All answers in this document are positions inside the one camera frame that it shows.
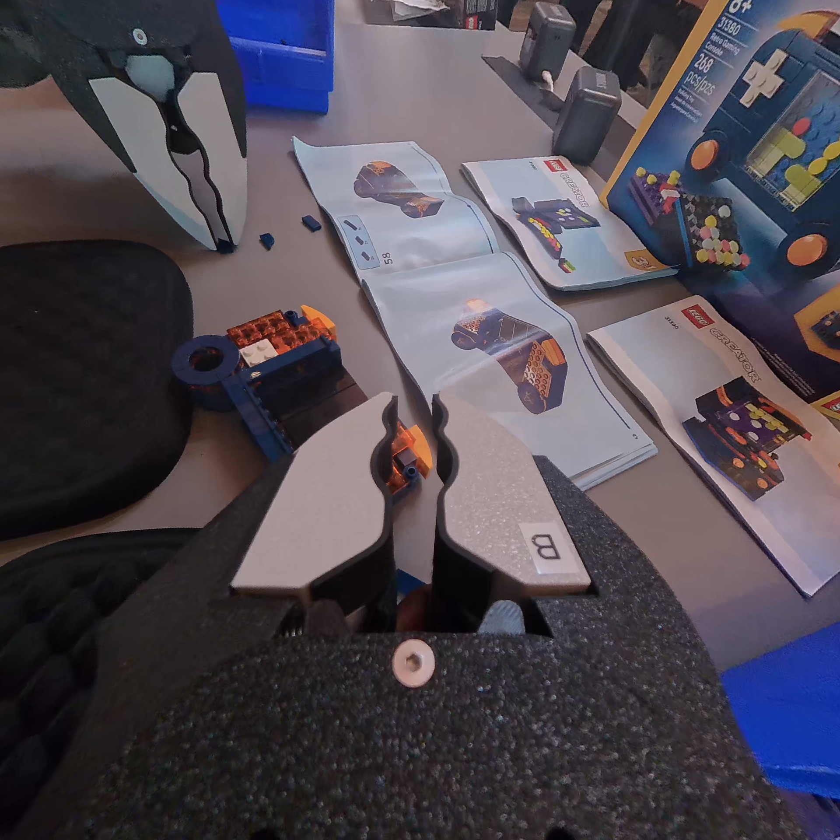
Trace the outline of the thick instruction booklet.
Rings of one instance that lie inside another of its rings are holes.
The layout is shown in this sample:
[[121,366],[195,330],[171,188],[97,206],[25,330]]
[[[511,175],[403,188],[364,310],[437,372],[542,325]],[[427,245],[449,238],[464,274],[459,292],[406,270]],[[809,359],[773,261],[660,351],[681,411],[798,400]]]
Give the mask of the thick instruction booklet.
[[603,383],[572,316],[500,247],[477,204],[412,141],[292,139],[321,210],[403,368],[452,394],[581,489],[658,452]]

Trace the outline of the blue yellow toy brick box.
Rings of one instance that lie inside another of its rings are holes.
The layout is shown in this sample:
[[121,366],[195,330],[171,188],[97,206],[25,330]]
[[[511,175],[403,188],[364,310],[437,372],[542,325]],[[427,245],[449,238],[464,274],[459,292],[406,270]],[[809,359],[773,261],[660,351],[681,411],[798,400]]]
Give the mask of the blue yellow toy brick box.
[[709,2],[602,193],[839,415],[839,2]]

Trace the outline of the dark grey box device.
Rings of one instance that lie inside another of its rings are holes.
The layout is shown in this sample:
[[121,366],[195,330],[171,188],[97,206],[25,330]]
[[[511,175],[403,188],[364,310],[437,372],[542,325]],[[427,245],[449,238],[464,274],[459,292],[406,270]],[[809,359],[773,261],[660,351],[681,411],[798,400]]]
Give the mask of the dark grey box device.
[[522,42],[519,65],[525,78],[541,82],[548,74],[556,81],[570,51],[576,23],[562,5],[534,4]]
[[619,81],[610,70],[576,71],[554,127],[552,154],[578,165],[593,162],[621,108]]

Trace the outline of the black wrist rest pad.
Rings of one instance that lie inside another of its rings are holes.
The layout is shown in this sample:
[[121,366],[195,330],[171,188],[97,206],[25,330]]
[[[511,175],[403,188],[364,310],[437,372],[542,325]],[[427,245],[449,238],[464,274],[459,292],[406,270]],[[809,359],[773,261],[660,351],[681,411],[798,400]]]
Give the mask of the black wrist rest pad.
[[23,810],[69,747],[97,675],[102,622],[195,533],[105,532],[2,567],[3,811]]
[[193,418],[171,358],[192,336],[190,288],[157,248],[2,247],[2,540],[104,517],[168,477]]

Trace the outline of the computer cover instruction booklet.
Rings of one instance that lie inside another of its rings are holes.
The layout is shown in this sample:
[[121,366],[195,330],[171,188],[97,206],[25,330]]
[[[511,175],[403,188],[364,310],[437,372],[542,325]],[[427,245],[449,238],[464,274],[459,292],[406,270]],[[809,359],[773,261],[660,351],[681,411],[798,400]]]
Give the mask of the computer cover instruction booklet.
[[677,272],[601,204],[563,156],[468,162],[461,171],[547,287],[602,289]]

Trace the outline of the black toy brick box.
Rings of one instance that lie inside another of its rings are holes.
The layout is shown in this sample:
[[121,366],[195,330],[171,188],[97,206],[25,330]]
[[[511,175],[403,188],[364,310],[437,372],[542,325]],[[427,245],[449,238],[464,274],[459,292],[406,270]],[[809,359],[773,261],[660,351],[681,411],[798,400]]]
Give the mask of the black toy brick box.
[[396,23],[466,30],[493,30],[498,1],[389,1]]

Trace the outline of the arcade cover instruction booklet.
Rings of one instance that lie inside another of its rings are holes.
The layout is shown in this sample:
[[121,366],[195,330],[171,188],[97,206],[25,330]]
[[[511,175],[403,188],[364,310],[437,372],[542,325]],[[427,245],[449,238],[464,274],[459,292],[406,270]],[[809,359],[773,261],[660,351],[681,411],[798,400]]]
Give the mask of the arcade cover instruction booklet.
[[800,593],[838,576],[838,429],[746,335],[693,296],[589,340]]

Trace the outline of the dark blue orange brick model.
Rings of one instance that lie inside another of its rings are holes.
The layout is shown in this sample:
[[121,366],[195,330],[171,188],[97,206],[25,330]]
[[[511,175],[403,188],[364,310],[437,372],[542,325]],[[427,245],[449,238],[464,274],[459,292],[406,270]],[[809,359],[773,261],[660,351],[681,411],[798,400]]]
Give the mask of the dark blue orange brick model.
[[333,321],[309,306],[190,339],[171,369],[197,405],[235,412],[271,463],[367,400],[343,366]]

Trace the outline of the blue plastic bin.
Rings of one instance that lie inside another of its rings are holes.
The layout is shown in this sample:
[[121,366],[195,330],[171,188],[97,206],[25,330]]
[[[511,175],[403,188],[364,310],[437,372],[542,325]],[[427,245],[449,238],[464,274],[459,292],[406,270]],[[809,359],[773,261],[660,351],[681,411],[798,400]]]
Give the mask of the blue plastic bin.
[[325,114],[333,90],[334,1],[217,1],[249,106]]
[[838,656],[768,654],[724,671],[721,682],[768,780],[838,800]]

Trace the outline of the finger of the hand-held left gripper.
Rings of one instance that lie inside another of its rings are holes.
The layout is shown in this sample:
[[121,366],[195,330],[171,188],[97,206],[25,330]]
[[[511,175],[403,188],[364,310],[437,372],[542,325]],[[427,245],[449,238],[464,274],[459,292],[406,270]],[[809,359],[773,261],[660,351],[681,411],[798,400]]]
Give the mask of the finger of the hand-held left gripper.
[[137,180],[205,247],[220,249],[220,80],[213,72],[90,79]]
[[192,153],[172,153],[187,183],[187,208],[205,246],[236,246],[247,211],[247,160],[237,141],[217,74],[193,72],[176,97],[182,126],[197,142]]

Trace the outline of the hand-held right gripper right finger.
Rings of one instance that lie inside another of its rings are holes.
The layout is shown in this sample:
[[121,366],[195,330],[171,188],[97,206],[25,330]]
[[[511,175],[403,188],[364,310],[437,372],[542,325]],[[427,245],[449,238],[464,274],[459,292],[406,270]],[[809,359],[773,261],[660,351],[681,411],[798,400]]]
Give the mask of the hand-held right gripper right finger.
[[435,586],[456,599],[581,593],[592,579],[529,448],[454,392],[433,398],[437,534],[454,552]]

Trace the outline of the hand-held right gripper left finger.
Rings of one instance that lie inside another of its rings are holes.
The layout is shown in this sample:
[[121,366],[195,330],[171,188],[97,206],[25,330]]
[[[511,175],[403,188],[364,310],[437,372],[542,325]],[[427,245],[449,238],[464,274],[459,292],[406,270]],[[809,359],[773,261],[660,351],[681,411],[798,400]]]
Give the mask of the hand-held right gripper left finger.
[[230,587],[344,610],[370,606],[395,572],[392,468],[397,398],[382,392],[294,455]]

